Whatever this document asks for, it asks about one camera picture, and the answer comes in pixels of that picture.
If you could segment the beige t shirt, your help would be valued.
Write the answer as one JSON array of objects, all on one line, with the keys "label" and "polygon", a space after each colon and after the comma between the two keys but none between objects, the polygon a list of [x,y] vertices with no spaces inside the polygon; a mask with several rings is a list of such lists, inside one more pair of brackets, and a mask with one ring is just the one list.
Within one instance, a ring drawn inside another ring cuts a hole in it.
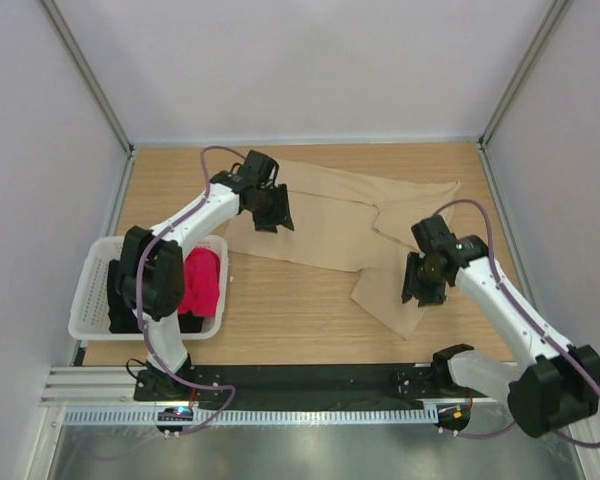
[{"label": "beige t shirt", "polygon": [[350,297],[400,337],[426,313],[403,303],[406,257],[416,251],[414,224],[456,199],[459,182],[413,183],[283,161],[294,228],[255,231],[247,214],[224,233],[231,251],[317,268],[357,272]]}]

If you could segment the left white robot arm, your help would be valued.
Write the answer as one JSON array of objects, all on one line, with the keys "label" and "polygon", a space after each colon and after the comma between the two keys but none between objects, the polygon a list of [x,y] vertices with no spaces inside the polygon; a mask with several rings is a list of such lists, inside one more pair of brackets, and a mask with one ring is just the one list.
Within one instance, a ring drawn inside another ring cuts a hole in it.
[{"label": "left white robot arm", "polygon": [[191,357],[181,336],[177,310],[185,293],[186,257],[216,227],[247,211],[254,228],[293,230],[287,186],[276,182],[279,166],[239,165],[206,178],[203,192],[167,220],[135,226],[124,236],[116,289],[137,319],[148,349],[147,371],[171,400],[191,389],[230,393],[232,386],[193,382]]}]

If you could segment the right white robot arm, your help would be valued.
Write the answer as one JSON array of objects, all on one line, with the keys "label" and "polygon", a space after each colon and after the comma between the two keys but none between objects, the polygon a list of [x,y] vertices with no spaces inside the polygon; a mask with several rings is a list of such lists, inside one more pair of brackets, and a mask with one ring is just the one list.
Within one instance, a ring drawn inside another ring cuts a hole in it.
[{"label": "right white robot arm", "polygon": [[407,256],[401,299],[437,306],[456,287],[505,340],[515,363],[506,365],[464,347],[430,372],[433,389],[452,396],[463,387],[505,405],[515,423],[539,438],[595,415],[600,356],[577,347],[533,309],[502,272],[487,244],[471,235]]}]

